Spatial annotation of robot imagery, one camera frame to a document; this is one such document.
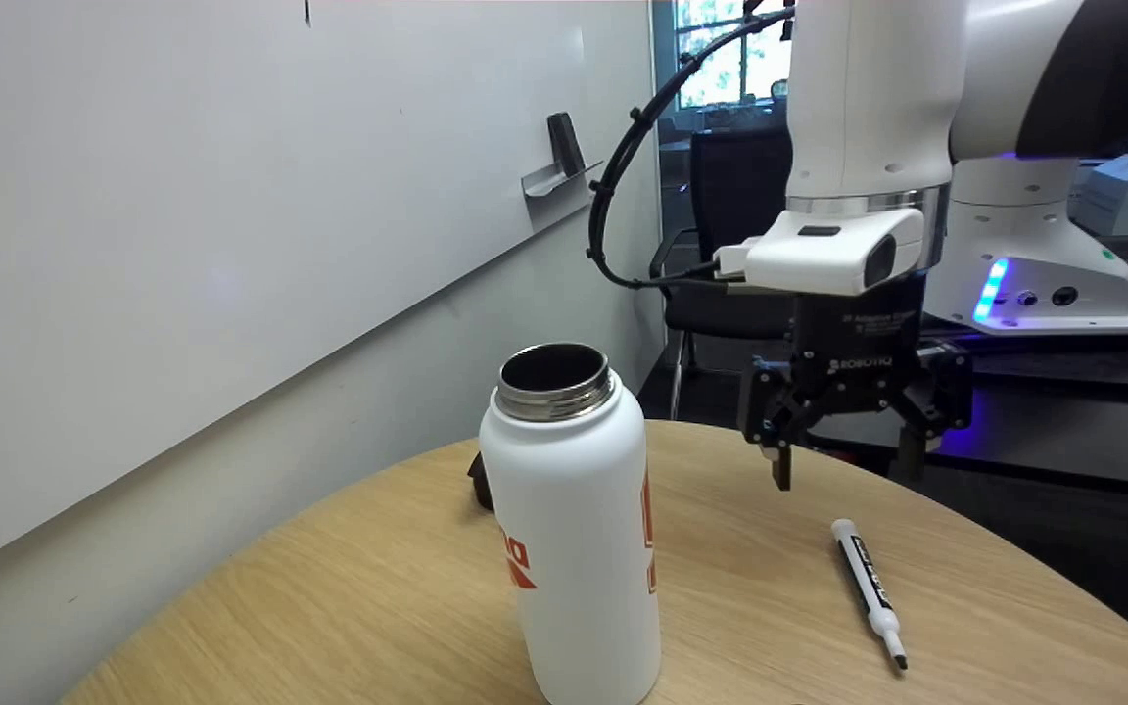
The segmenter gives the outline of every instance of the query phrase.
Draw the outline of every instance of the bottle opening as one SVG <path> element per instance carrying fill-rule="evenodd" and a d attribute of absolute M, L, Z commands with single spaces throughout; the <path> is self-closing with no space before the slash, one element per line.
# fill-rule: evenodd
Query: bottle opening
<path fill-rule="evenodd" d="M 513 418 L 555 425 L 607 399 L 607 361 L 588 346 L 537 346 L 500 363 L 499 409 Z"/>

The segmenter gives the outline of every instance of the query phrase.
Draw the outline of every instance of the black cable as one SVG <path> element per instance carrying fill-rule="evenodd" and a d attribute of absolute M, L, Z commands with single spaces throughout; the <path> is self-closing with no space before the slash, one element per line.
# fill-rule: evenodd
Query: black cable
<path fill-rule="evenodd" d="M 615 144 L 603 177 L 593 185 L 597 190 L 597 203 L 593 203 L 593 225 L 588 225 L 588 237 L 593 237 L 593 248 L 588 248 L 588 260 L 598 268 L 598 276 L 615 286 L 627 286 L 627 292 L 649 292 L 649 286 L 668 286 L 668 281 L 683 281 L 683 279 L 693 279 L 693 276 L 717 276 L 717 264 L 700 264 L 700 268 L 691 268 L 683 276 L 668 276 L 668 279 L 621 279 L 607 268 L 607 255 L 603 255 L 603 228 L 607 228 L 607 208 L 611 208 L 611 196 L 615 196 L 615 185 L 621 181 L 621 174 L 631 168 L 637 144 L 646 141 L 646 135 L 654 131 L 654 121 L 668 110 L 668 104 L 678 100 L 678 89 L 706 66 L 708 55 L 717 55 L 726 42 L 742 38 L 742 37 L 760 37 L 766 33 L 772 23 L 782 23 L 790 20 L 795 7 L 782 7 L 782 11 L 766 11 L 766 17 L 753 17 L 749 23 L 717 37 L 708 47 L 700 47 L 697 55 L 687 55 L 678 74 L 642 105 L 642 110 L 631 110 L 631 131 L 621 135 L 621 141 Z"/>

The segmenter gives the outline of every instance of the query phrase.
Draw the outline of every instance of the window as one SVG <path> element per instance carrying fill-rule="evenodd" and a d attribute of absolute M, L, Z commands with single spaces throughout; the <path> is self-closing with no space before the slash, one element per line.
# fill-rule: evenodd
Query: window
<path fill-rule="evenodd" d="M 693 55 L 717 37 L 734 33 L 744 17 L 744 0 L 674 0 L 678 55 Z M 790 42 L 778 33 L 749 37 L 719 47 L 687 87 L 678 105 L 742 105 L 766 104 L 772 87 L 790 74 Z"/>

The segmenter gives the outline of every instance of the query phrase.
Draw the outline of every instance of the round wooden table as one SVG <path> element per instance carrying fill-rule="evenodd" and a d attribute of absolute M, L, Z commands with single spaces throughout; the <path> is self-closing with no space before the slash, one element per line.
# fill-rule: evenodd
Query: round wooden table
<path fill-rule="evenodd" d="M 474 443 L 393 468 L 215 567 L 71 700 L 539 700 Z M 649 700 L 1128 700 L 1128 624 L 1033 558 L 798 450 L 778 495 L 734 433 L 649 425 L 666 657 Z M 855 516 L 903 624 L 892 673 L 849 597 Z"/>

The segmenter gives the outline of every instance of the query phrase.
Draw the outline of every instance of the blue light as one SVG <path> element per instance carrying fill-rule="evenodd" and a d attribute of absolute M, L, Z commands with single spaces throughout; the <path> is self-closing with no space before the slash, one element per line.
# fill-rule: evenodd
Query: blue light
<path fill-rule="evenodd" d="M 1007 260 L 996 260 L 991 271 L 988 271 L 988 286 L 973 310 L 973 322 L 988 322 L 996 312 L 996 299 L 1004 292 L 1004 279 L 1007 279 Z"/>

